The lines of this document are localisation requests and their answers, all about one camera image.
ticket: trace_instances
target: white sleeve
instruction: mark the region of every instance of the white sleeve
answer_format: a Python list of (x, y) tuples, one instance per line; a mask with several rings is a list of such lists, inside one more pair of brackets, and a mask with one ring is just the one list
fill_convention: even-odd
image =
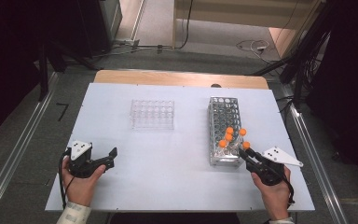
[(292, 218), (289, 217), (281, 220), (270, 221), (269, 224), (295, 224), (295, 223), (293, 222)]
[(86, 224), (91, 208), (68, 202), (57, 224)]

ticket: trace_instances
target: table surface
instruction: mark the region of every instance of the table surface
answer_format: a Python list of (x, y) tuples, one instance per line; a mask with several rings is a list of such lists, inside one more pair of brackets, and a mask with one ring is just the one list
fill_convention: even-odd
[[(68, 146), (73, 140), (93, 143), (93, 159), (117, 147), (115, 167), (98, 182), (91, 207), (99, 211), (250, 211), (263, 210), (258, 189), (243, 164), (239, 168), (209, 164), (207, 106), (211, 96), (239, 99), (246, 140), (255, 150), (278, 146), (295, 156), (270, 90), (208, 88), (228, 85), (233, 76), (147, 71), (101, 71), (86, 93)], [(154, 84), (161, 77), (165, 85)], [(254, 86), (262, 77), (237, 77)], [(202, 87), (193, 87), (199, 83)], [(131, 100), (174, 100), (174, 130), (135, 131), (129, 119)], [(292, 170), (297, 190), (292, 211), (314, 210), (300, 168)], [(62, 209), (58, 178), (46, 210)]]

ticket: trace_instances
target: human hand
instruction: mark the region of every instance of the human hand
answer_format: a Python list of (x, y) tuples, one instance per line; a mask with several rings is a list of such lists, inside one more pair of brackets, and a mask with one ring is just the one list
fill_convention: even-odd
[(68, 201), (90, 207), (92, 197), (94, 196), (95, 185), (103, 174), (106, 166), (100, 165), (89, 178), (73, 177), (69, 173), (68, 167), (69, 157), (66, 157), (62, 162), (62, 180), (67, 190), (66, 195), (68, 196)]
[[(290, 182), (290, 170), (284, 166), (284, 174)], [(266, 207), (271, 220), (280, 220), (289, 217), (287, 204), (289, 203), (290, 190), (283, 181), (274, 186), (267, 186), (261, 182), (256, 173), (251, 173), (255, 185), (261, 192), (264, 206)]]

